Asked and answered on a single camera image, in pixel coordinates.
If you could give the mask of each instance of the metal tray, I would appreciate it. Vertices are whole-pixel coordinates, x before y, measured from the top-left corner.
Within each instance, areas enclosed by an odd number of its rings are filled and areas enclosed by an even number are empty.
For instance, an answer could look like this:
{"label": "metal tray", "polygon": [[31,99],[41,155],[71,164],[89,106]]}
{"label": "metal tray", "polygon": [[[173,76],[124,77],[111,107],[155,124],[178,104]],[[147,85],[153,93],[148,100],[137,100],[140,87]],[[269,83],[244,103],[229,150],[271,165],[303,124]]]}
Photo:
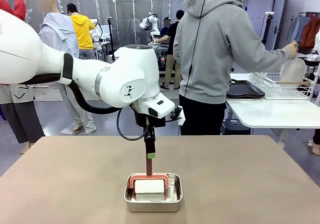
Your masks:
{"label": "metal tray", "polygon": [[230,99],[259,99],[266,94],[247,80],[234,80],[226,96]]}
{"label": "metal tray", "polygon": [[181,179],[177,174],[168,173],[169,187],[165,190],[164,195],[167,197],[165,201],[139,202],[135,200],[134,189],[129,189],[128,184],[131,174],[125,184],[124,199],[127,208],[130,212],[134,213],[175,213],[179,210],[181,201],[183,199]]}

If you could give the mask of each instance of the black hair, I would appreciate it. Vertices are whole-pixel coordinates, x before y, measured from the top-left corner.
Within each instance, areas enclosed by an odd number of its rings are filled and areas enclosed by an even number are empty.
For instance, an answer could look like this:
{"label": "black hair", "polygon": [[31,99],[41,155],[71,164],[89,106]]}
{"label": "black hair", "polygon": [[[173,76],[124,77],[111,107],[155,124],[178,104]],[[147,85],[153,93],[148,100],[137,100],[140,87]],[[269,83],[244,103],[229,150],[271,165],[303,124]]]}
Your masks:
{"label": "black hair", "polygon": [[177,19],[182,19],[182,17],[184,16],[185,12],[183,10],[178,10],[175,14],[175,16],[177,17]]}
{"label": "black hair", "polygon": [[70,11],[71,13],[74,13],[74,12],[78,13],[77,6],[74,3],[68,3],[67,6],[66,6],[66,9],[68,11]]}

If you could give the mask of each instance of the brown jacket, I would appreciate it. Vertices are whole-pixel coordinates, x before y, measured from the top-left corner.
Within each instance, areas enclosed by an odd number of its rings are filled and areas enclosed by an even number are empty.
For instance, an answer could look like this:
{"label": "brown jacket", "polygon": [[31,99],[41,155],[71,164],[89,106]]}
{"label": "brown jacket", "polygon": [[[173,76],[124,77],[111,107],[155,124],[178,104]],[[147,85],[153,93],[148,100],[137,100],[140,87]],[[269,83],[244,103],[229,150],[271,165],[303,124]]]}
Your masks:
{"label": "brown jacket", "polygon": [[320,18],[313,18],[304,27],[300,47],[313,48],[315,46],[316,34],[319,32]]}

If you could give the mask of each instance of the dish rack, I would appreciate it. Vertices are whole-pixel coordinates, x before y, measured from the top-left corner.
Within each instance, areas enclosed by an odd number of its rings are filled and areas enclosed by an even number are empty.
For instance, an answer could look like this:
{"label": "dish rack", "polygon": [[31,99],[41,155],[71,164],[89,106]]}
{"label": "dish rack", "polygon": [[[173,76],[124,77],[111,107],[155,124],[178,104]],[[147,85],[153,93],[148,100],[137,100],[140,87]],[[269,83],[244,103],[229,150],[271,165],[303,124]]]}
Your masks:
{"label": "dish rack", "polygon": [[279,73],[251,73],[249,82],[265,92],[266,99],[308,99],[313,81],[280,82]]}

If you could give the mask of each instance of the black tray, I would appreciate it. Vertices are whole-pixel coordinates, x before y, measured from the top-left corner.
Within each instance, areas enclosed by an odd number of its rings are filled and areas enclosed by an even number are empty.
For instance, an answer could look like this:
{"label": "black tray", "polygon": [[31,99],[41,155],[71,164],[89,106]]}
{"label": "black tray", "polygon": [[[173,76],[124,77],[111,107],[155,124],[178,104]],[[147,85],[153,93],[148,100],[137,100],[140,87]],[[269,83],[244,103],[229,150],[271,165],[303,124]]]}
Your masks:
{"label": "black tray", "polygon": [[234,80],[226,96],[230,99],[259,99],[266,94],[247,80]]}

